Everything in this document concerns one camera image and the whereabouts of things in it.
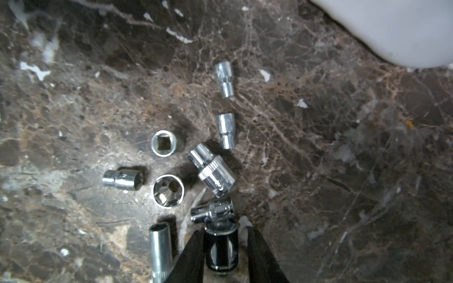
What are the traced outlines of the dark chrome socket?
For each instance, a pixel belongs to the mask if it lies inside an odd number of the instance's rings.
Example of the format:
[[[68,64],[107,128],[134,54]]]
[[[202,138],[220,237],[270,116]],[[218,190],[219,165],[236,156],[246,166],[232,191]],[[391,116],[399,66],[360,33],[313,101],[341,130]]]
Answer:
[[[207,222],[204,234],[204,252],[209,270],[225,275],[239,263],[238,225],[233,217]]]

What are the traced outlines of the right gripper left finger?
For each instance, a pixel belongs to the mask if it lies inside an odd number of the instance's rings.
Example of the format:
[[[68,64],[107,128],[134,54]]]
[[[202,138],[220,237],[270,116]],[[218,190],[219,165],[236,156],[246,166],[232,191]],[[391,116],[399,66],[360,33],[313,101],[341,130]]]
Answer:
[[[204,230],[193,233],[165,283],[202,283],[204,280]]]

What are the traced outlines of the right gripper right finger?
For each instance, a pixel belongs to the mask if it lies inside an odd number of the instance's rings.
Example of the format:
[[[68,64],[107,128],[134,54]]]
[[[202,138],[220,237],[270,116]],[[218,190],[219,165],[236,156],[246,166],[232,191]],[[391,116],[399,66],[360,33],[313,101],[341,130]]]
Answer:
[[[262,234],[248,226],[248,273],[251,283],[289,283]]]

